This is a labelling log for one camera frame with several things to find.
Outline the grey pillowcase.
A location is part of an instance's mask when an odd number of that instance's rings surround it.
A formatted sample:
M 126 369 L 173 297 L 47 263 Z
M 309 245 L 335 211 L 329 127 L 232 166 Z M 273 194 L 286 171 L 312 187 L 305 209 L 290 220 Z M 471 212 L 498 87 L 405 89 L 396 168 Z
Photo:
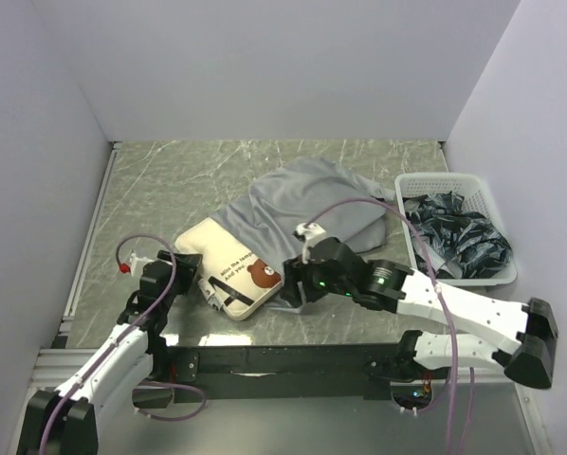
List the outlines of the grey pillowcase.
M 246 193 L 210 218 L 278 273 L 302 253 L 297 225 L 318 216 L 326 232 L 364 253 L 386 241 L 386 210 L 352 198 L 386 203 L 395 192 L 324 158 L 300 157 L 256 179 Z

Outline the cream pillow with bear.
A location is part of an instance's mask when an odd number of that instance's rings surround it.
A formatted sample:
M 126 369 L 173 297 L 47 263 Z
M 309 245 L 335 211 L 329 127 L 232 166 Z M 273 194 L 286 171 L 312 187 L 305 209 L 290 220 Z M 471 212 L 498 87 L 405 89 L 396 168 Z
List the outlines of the cream pillow with bear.
M 210 218 L 179 235 L 174 245 L 202 256 L 199 289 L 210 307 L 230 319 L 247 319 L 283 285 L 275 269 Z

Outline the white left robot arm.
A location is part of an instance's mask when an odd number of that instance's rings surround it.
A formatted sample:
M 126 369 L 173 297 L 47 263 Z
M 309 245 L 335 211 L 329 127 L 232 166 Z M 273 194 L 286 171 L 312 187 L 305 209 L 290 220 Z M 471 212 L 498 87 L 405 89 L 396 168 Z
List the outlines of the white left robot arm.
M 22 423 L 19 454 L 95 454 L 102 429 L 137 387 L 172 390 L 172 351 L 161 332 L 174 300 L 197 281 L 203 257 L 161 250 L 121 271 L 139 278 L 108 338 L 64 383 L 37 391 Z

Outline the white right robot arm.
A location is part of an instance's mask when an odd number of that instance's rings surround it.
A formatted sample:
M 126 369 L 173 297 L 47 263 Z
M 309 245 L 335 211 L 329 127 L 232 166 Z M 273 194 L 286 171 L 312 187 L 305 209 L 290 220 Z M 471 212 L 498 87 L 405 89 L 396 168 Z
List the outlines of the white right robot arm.
M 549 302 L 496 300 L 388 260 L 364 260 L 330 237 L 283 264 L 282 297 L 300 306 L 328 294 L 372 311 L 446 324 L 449 336 L 406 332 L 389 374 L 410 382 L 424 371 L 449 367 L 502 370 L 525 387 L 553 386 L 558 325 Z

